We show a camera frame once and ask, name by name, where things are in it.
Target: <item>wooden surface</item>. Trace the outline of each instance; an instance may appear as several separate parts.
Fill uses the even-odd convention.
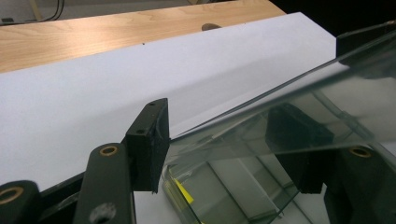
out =
[[[67,21],[0,27],[0,73],[172,36],[284,15],[266,0],[173,7]]]

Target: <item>cable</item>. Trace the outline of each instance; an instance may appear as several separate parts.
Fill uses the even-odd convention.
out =
[[[53,18],[55,18],[55,16],[58,14],[58,11],[59,11],[60,2],[61,2],[61,0],[58,0],[58,3],[56,4],[56,11],[55,11],[55,13],[54,13],[51,17],[45,19],[44,21],[50,21],[50,20],[52,20]]]
[[[3,24],[0,24],[0,26],[29,24],[29,23],[37,23],[37,22],[43,22],[43,21],[57,21],[61,17],[63,12],[64,12],[64,0],[58,0],[57,5],[56,5],[56,11],[49,18],[46,18],[46,19],[44,19],[42,21],[24,21],[24,22],[3,23]]]
[[[53,20],[54,20],[54,21],[57,21],[57,20],[61,17],[61,15],[62,15],[63,12],[64,12],[64,0],[62,0],[61,11],[59,12],[58,16],[57,16],[55,19],[53,19]]]

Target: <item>glass panel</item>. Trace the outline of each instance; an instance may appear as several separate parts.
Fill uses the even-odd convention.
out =
[[[382,37],[173,139],[165,179],[176,183],[198,223],[312,223],[327,217],[326,211],[318,208],[319,217],[311,216],[309,210],[316,208],[306,210],[293,199],[299,191],[323,192],[323,182],[330,184],[324,197],[331,198],[334,177],[329,172],[352,172],[352,185],[365,183],[357,165],[367,164],[361,168],[366,174],[393,174],[395,152],[383,146],[396,142],[395,36]],[[332,164],[335,152],[346,165]],[[373,192],[370,186],[358,191],[381,193],[394,185],[392,178],[379,178]],[[381,220],[394,218],[386,209],[374,213]]]

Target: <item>brass insert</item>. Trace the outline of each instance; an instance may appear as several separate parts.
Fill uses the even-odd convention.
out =
[[[0,191],[0,204],[5,204],[14,201],[23,194],[23,188],[12,187]]]
[[[370,149],[367,147],[352,147],[349,149],[349,152],[355,156],[362,157],[362,158],[372,157]]]
[[[100,149],[100,154],[102,156],[112,156],[112,155],[116,154],[117,151],[118,151],[118,149],[116,147],[109,146],[109,147],[104,147],[104,148]]]

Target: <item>yellow object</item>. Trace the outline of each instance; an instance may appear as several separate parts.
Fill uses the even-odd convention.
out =
[[[178,182],[177,179],[174,179],[176,182],[177,187],[180,189],[181,193],[183,194],[184,198],[187,200],[188,203],[194,202],[194,199],[191,195],[186,191],[186,189]]]

